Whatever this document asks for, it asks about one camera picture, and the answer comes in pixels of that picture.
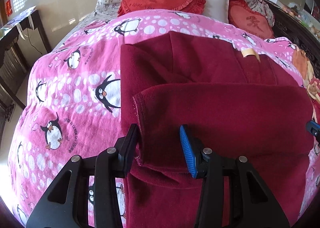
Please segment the dark red fleece garment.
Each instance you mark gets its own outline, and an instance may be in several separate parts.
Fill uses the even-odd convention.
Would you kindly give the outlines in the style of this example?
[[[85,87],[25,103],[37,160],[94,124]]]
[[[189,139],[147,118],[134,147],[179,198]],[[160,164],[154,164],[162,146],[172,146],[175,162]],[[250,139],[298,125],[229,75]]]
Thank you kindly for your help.
[[[266,55],[170,32],[120,48],[121,125],[142,139],[125,179],[128,227],[193,227],[201,181],[185,163],[179,128],[218,155],[246,156],[290,224],[300,212],[313,137],[306,90]]]

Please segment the red orange floral blanket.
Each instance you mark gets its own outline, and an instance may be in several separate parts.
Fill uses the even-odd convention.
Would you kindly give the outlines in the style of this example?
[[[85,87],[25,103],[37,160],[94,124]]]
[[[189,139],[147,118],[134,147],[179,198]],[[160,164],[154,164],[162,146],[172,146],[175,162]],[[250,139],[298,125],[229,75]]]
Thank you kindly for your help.
[[[313,106],[313,119],[319,123],[319,79],[316,78],[312,64],[307,58],[306,53],[298,46],[293,52],[292,62],[294,67],[299,71],[303,79],[303,86],[311,99]]]

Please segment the pink penguin print blanket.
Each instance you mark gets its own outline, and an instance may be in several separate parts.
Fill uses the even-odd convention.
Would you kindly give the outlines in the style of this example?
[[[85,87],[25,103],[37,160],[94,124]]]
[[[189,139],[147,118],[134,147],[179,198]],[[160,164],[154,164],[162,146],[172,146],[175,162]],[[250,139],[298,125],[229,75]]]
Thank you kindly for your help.
[[[28,80],[27,106],[9,151],[12,211],[25,225],[35,205],[69,158],[109,147],[121,132],[120,47],[168,32],[210,37],[234,50],[268,55],[303,86],[296,50],[286,37],[263,40],[204,15],[164,9],[83,23],[61,45],[39,58]]]

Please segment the dark carved wooden headboard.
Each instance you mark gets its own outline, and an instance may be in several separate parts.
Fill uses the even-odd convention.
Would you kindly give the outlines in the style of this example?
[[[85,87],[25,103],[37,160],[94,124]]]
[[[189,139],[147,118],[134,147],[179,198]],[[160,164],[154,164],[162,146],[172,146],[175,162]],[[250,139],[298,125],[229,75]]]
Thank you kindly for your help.
[[[319,41],[296,19],[285,13],[274,3],[268,0],[265,0],[265,2],[274,14],[274,25],[272,27],[274,36],[285,36],[304,50],[312,64],[316,77],[319,78]]]

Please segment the cluttered shelf items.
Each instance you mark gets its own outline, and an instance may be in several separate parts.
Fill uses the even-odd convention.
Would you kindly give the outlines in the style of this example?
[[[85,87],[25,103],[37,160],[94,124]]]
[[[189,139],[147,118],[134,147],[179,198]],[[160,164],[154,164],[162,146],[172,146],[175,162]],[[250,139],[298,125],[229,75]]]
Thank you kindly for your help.
[[[290,15],[302,26],[304,26],[319,41],[319,21],[316,20],[305,9],[302,9],[295,2],[290,2],[288,6],[282,4],[279,0],[268,0],[276,7]]]

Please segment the right red heart pillow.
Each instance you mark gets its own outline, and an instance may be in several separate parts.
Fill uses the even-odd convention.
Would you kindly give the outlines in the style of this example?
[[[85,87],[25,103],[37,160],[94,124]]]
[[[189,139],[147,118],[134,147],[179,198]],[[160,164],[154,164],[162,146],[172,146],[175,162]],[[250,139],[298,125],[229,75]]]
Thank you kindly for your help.
[[[228,20],[233,26],[263,40],[274,37],[267,18],[250,9],[245,0],[229,0]]]

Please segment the dark wooden side table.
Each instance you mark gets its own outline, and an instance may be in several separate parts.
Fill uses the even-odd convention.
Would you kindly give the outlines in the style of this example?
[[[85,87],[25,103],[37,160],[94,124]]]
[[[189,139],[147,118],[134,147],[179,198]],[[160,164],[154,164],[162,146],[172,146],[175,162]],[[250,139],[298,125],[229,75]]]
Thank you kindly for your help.
[[[53,50],[36,7],[22,11],[1,28],[1,116],[6,122],[10,121],[15,105],[25,108],[25,104],[16,97],[29,71],[29,64],[17,43],[19,39],[30,41],[24,30],[38,30],[46,52]]]

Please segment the white square pillow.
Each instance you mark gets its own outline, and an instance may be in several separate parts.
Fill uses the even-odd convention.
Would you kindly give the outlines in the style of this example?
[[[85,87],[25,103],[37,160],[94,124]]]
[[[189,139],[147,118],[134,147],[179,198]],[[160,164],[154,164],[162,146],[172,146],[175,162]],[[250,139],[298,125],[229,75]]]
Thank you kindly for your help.
[[[229,0],[206,0],[202,15],[223,23],[229,23],[228,8]]]

